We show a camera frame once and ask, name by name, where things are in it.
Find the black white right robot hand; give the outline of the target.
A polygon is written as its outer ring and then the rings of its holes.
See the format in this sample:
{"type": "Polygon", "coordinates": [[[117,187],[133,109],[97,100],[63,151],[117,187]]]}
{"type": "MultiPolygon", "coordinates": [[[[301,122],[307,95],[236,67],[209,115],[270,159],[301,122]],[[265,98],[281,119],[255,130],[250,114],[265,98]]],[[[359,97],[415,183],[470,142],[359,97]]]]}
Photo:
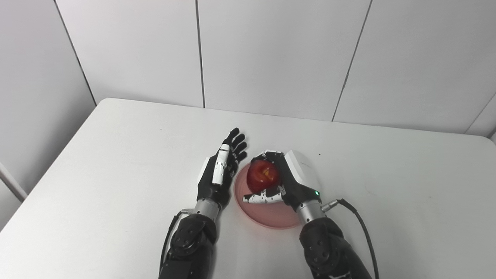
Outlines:
{"type": "Polygon", "coordinates": [[[287,153],[266,150],[249,164],[246,183],[251,193],[244,203],[284,202],[297,214],[304,207],[321,204],[320,184],[308,159],[293,150],[287,153]]]}

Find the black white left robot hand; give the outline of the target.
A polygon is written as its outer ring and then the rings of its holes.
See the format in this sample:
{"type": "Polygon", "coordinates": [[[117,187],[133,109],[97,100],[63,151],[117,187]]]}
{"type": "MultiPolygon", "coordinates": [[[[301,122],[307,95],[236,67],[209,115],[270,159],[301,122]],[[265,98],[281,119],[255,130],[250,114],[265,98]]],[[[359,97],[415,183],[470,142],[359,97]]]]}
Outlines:
{"type": "Polygon", "coordinates": [[[246,136],[239,128],[232,129],[216,151],[202,166],[197,184],[197,201],[210,199],[225,208],[230,201],[230,187],[239,163],[247,157],[246,136]]]}

